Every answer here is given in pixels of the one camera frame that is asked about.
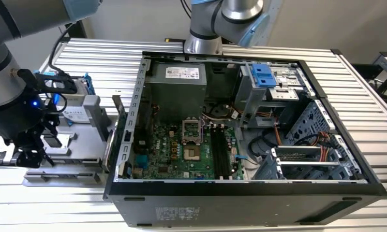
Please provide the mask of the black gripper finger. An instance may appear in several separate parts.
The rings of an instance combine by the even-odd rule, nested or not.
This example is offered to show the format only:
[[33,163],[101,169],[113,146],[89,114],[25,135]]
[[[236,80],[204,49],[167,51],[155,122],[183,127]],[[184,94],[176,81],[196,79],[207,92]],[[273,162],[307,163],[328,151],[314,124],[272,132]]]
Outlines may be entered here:
[[44,118],[38,123],[38,135],[37,135],[38,149],[37,151],[52,166],[54,166],[54,162],[44,151],[44,143],[41,140],[41,136],[44,137],[44,140],[50,147],[58,147],[57,134],[58,133],[57,133],[56,127],[52,124],[52,121]]
[[0,154],[0,166],[38,168],[42,161],[42,146],[36,143],[14,144]]

